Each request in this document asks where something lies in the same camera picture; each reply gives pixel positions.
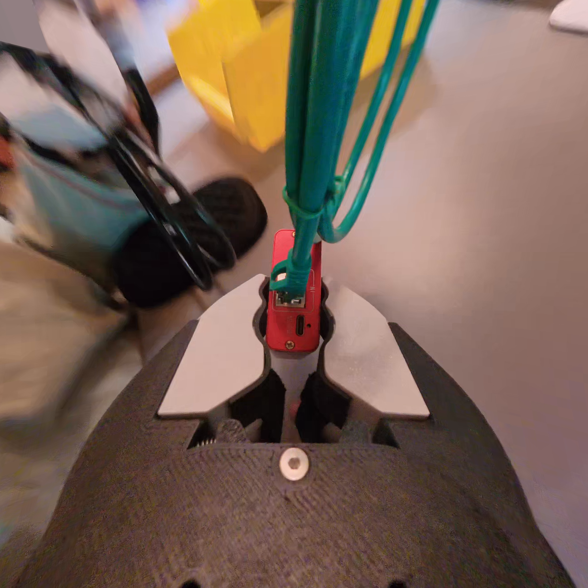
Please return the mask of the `person's left forearm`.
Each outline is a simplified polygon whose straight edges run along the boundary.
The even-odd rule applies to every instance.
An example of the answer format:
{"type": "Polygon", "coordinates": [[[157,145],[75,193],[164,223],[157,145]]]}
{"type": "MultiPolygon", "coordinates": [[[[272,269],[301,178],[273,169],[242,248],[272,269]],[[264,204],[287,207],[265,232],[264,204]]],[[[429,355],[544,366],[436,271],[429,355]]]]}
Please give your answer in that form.
{"type": "Polygon", "coordinates": [[[114,253],[148,218],[122,175],[107,161],[86,175],[30,149],[18,151],[17,169],[46,240],[41,248],[97,283],[111,283],[114,253]]]}

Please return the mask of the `red ethernet splitter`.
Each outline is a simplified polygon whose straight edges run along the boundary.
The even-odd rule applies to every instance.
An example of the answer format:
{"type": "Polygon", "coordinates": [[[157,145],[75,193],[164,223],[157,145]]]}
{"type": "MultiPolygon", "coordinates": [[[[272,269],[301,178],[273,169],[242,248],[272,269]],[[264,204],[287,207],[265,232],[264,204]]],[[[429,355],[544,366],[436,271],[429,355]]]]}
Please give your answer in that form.
{"type": "Polygon", "coordinates": [[[320,341],[322,244],[319,242],[312,246],[311,270],[305,294],[296,297],[277,288],[287,278],[286,261],[294,243],[294,230],[282,229],[275,233],[266,342],[274,352],[306,354],[314,352],[320,341]]]}

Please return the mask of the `person's cream clothing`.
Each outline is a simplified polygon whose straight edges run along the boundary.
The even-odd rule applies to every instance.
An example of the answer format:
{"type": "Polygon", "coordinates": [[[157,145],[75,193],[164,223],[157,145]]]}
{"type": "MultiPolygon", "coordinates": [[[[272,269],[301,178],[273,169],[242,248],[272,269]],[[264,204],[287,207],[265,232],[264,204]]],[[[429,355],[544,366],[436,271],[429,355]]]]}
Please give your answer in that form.
{"type": "Polygon", "coordinates": [[[1,243],[1,546],[36,538],[88,436],[142,367],[93,283],[1,243]]]}

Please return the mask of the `yellow plastic bin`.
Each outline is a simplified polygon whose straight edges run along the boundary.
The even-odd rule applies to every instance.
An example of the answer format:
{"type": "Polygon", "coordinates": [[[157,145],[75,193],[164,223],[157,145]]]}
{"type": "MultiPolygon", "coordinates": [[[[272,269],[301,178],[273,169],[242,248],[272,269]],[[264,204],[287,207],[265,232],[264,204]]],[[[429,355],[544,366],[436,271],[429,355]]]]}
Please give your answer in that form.
{"type": "Polygon", "coordinates": [[[283,140],[298,1],[200,1],[168,31],[180,77],[218,127],[264,153],[283,140]]]}

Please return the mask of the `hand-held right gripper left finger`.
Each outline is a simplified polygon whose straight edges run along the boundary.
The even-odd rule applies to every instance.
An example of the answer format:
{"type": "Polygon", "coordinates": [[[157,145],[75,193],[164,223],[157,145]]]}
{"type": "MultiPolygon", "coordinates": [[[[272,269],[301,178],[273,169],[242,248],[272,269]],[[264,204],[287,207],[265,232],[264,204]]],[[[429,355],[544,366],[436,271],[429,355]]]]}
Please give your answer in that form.
{"type": "Polygon", "coordinates": [[[199,318],[158,408],[163,419],[229,413],[229,405],[260,385],[270,359],[259,330],[267,278],[255,275],[199,318]]]}

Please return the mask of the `white document stand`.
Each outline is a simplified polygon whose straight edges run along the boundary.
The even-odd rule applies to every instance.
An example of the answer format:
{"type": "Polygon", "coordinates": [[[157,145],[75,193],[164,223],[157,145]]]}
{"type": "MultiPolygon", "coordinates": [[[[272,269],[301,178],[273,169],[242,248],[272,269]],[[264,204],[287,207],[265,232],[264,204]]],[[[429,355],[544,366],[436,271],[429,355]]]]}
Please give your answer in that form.
{"type": "Polygon", "coordinates": [[[587,1],[562,1],[552,11],[549,26],[555,30],[587,34],[587,1]]]}

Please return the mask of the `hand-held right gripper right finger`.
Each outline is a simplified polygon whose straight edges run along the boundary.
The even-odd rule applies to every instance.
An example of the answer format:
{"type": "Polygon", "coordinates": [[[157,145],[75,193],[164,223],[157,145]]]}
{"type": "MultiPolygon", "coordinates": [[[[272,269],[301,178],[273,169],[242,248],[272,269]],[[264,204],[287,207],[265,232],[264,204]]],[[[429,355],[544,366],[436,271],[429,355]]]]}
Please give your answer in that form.
{"type": "Polygon", "coordinates": [[[390,326],[370,302],[337,281],[325,281],[334,320],[323,348],[327,381],[352,398],[357,415],[425,420],[430,411],[390,326]]]}

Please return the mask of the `grey desk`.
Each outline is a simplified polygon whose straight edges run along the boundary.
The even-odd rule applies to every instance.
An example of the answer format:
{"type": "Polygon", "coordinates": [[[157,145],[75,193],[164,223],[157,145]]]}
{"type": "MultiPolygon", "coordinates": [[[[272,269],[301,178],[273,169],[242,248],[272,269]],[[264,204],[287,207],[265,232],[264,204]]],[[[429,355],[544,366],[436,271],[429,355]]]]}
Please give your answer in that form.
{"type": "Polygon", "coordinates": [[[325,275],[474,400],[587,587],[587,38],[557,1],[443,1],[325,275]]]}

